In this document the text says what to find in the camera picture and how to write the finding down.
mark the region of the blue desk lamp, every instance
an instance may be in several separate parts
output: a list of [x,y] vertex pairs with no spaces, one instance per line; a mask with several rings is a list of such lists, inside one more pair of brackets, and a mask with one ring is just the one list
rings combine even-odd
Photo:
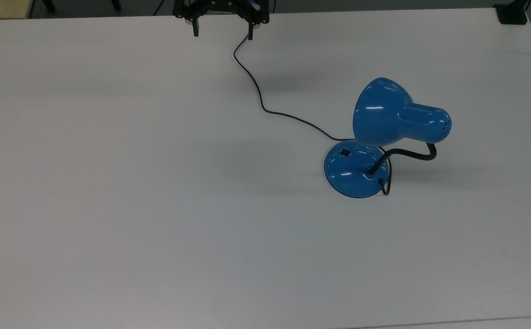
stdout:
[[[389,156],[402,154],[432,160],[436,157],[434,144],[449,135],[450,127],[450,116],[445,110],[416,104],[397,83],[386,78],[375,79],[365,87],[355,105],[355,139],[338,143],[326,154],[324,174],[346,196],[366,198],[382,189],[387,194],[391,167],[385,162]],[[430,154],[401,149],[381,152],[381,146],[404,137],[426,143]]]

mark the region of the table surface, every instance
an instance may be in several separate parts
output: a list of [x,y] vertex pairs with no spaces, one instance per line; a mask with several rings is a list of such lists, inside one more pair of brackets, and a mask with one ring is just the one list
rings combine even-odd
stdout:
[[0,0],[0,19],[27,18],[32,0]]
[[[294,328],[531,316],[531,26],[493,9],[272,15],[271,110],[352,136],[388,77],[453,129],[335,192],[333,146],[263,113],[206,16],[0,21],[0,329]],[[395,144],[424,152],[418,142]]]

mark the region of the lamp shade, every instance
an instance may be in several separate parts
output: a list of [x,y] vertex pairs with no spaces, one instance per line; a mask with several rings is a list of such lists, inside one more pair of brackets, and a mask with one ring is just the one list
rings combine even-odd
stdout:
[[404,137],[435,144],[450,128],[445,110],[414,103],[399,84],[386,78],[365,87],[353,114],[353,133],[363,146],[385,146]]

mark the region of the blue lamp base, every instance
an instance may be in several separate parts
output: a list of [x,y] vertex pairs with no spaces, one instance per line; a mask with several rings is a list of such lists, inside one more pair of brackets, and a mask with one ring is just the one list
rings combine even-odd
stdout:
[[351,198],[366,198],[381,191],[380,179],[387,182],[387,163],[373,174],[369,169],[381,158],[378,148],[361,146],[355,140],[335,145],[324,159],[324,174],[335,190]]

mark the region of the power cord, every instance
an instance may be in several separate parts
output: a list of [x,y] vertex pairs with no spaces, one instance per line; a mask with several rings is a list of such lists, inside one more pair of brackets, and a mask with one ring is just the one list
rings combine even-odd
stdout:
[[159,2],[158,8],[156,8],[156,11],[154,12],[154,15],[152,15],[152,16],[155,16],[159,12],[159,9],[162,8],[162,5],[164,4],[164,1],[165,0],[162,0],[161,2]]
[[[241,41],[241,43],[239,43],[239,45],[237,46],[237,48],[235,48],[234,52],[233,52],[233,57],[235,59],[235,62],[237,62],[239,64],[239,66],[242,67],[242,69],[247,73],[247,75],[249,75],[249,77],[251,78],[251,81],[253,81],[253,84],[255,85],[255,89],[257,89],[257,95],[259,96],[260,98],[260,105],[261,105],[261,109],[264,110],[265,112],[269,113],[269,114],[276,114],[276,115],[281,115],[283,117],[287,117],[287,118],[291,118],[291,119],[295,119],[295,120],[298,120],[300,121],[301,123],[305,123],[307,125],[309,125],[310,127],[313,127],[315,129],[317,129],[318,131],[320,131],[321,133],[323,133],[326,137],[332,139],[332,140],[336,140],[337,142],[342,142],[343,140],[351,140],[353,138],[336,138],[336,137],[332,137],[330,134],[328,134],[326,131],[322,130],[320,127],[318,127],[317,125],[315,125],[314,123],[310,123],[304,119],[301,119],[301,118],[298,118],[298,117],[295,117],[293,115],[290,115],[290,114],[287,114],[287,113],[282,113],[282,112],[275,112],[275,111],[270,111],[268,110],[265,106],[264,106],[264,100],[263,100],[263,97],[261,96],[261,89],[260,89],[260,86],[259,84],[257,84],[257,81],[255,80],[255,78],[253,77],[253,74],[251,74],[251,72],[249,72],[249,69],[247,69],[247,67],[245,67],[241,62],[239,62],[239,59],[237,58],[237,52],[239,51],[239,48],[241,48],[241,46],[243,46],[243,44],[245,43],[245,41],[247,41],[247,36],[245,36],[245,38]],[[391,189],[391,159],[389,158],[390,154],[388,154],[387,152],[385,152],[384,148],[379,148],[381,150],[381,152],[383,152],[384,154],[387,154],[387,162],[388,162],[388,176],[387,176],[387,182],[384,182],[383,179],[379,179],[379,183],[381,185],[381,191],[383,192],[384,195],[387,195],[389,194],[389,190]]]
[[301,119],[301,118],[298,118],[298,117],[295,117],[293,115],[290,115],[290,114],[286,114],[286,113],[282,113],[282,112],[275,112],[275,111],[270,111],[268,110],[265,106],[264,106],[264,100],[261,96],[261,89],[260,89],[260,86],[257,84],[257,81],[255,80],[255,78],[253,77],[253,74],[251,74],[251,72],[249,72],[249,70],[247,69],[247,67],[245,67],[241,62],[239,62],[239,59],[237,58],[237,52],[239,50],[239,48],[241,48],[241,46],[243,46],[243,44],[245,43],[245,41],[247,41],[247,36],[245,36],[245,38],[243,39],[243,41],[241,41],[241,43],[239,43],[239,45],[237,46],[237,48],[235,48],[234,52],[233,52],[233,57],[235,59],[235,62],[237,62],[239,64],[239,66],[242,67],[242,69],[245,70],[245,72],[249,75],[249,77],[251,78],[251,80],[253,81],[253,84],[255,85],[255,88],[257,88],[257,95],[260,97],[260,104],[261,104],[261,108],[262,110],[266,111],[267,113],[269,114],[276,114],[276,115],[281,115],[283,117],[288,117],[288,118],[291,118],[291,119],[295,119],[295,120],[298,120],[300,121],[301,123],[305,123],[307,125],[309,125],[310,127],[313,127],[315,129],[317,129],[318,131],[320,131],[321,133],[323,133],[326,137],[332,139],[332,140],[337,140],[338,142],[342,142],[343,140],[349,140],[349,139],[352,139],[352,138],[335,138],[335,137],[332,137],[330,136],[326,131],[320,129],[317,125],[313,124],[313,123],[309,123],[308,121],[304,120],[304,119]]

